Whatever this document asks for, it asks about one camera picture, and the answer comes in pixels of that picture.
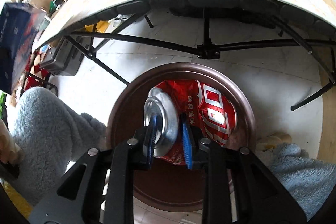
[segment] crushed soda can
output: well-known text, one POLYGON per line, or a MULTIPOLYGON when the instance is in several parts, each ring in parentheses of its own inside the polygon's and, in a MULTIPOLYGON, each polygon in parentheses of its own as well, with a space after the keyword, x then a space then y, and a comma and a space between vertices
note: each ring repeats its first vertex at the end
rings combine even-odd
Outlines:
POLYGON ((166 80, 152 88, 144 108, 144 124, 158 117, 154 157, 185 165, 179 115, 185 113, 190 125, 205 137, 224 146, 237 124, 233 104, 218 90, 198 80, 166 80))

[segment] bucket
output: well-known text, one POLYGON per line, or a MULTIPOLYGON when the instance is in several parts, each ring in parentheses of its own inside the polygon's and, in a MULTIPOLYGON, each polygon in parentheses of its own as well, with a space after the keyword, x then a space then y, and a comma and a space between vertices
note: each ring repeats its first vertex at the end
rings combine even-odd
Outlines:
MULTIPOLYGON (((220 91, 237 111, 237 127, 225 147, 238 150, 255 148, 253 111, 241 90, 222 73, 194 63, 170 63, 141 74, 116 101, 108 121, 106 144, 109 149, 133 137, 143 126, 143 108, 149 90, 164 80, 199 80, 220 91)), ((134 172, 134 196, 143 203, 169 212, 202 209, 205 174, 154 158, 152 169, 134 172)))

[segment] silver bolt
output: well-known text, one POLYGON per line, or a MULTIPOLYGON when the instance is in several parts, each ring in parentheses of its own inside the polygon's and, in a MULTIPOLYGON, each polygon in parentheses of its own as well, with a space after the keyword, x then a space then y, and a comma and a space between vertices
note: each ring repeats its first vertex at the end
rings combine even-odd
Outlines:
POLYGON ((208 138, 201 138, 201 144, 209 145, 211 143, 211 140, 208 138))
POLYGON ((128 145, 136 145, 138 143, 138 140, 136 138, 131 138, 127 141, 128 145))
POLYGON ((90 148, 89 151, 87 152, 90 156, 95 156, 98 154, 98 149, 97 148, 90 148))
POLYGON ((250 153, 250 150, 247 147, 242 147, 239 149, 239 152, 243 155, 248 155, 250 153))

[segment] person's leg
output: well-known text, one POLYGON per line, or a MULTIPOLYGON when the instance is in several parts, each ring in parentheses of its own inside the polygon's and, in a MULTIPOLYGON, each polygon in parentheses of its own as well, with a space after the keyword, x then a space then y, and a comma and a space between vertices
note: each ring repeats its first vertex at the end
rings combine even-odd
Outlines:
POLYGON ((91 147, 100 148, 105 126, 88 114, 78 115, 53 93, 31 88, 21 97, 11 134, 23 149, 18 179, 11 185, 31 204, 51 190, 68 162, 91 147))

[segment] tile floor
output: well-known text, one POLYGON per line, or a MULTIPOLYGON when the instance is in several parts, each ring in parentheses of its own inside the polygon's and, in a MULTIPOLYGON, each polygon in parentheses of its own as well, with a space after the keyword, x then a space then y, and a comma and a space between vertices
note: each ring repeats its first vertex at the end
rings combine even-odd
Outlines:
MULTIPOLYGON (((150 29, 144 19, 121 34, 155 38, 196 47, 203 40, 203 21, 175 17, 166 10, 149 15, 155 25, 150 29)), ((210 37, 214 44, 278 39, 277 30, 228 19, 211 20, 210 37)), ((101 39, 95 39, 97 45, 101 39)), ((292 135, 293 141, 316 157, 322 130, 322 99, 292 112, 290 106, 321 88, 315 61, 300 47, 263 48, 223 52, 220 60, 131 42, 110 41, 97 57, 128 81, 156 66, 172 62, 193 62, 212 67, 228 76, 249 100, 256 118, 257 135, 275 132, 292 135)), ((84 58, 75 76, 57 76, 59 98, 76 112, 87 112, 107 124, 110 111, 125 85, 92 61, 84 58)), ((149 208, 135 201, 137 223, 199 223, 200 214, 172 214, 149 208)))

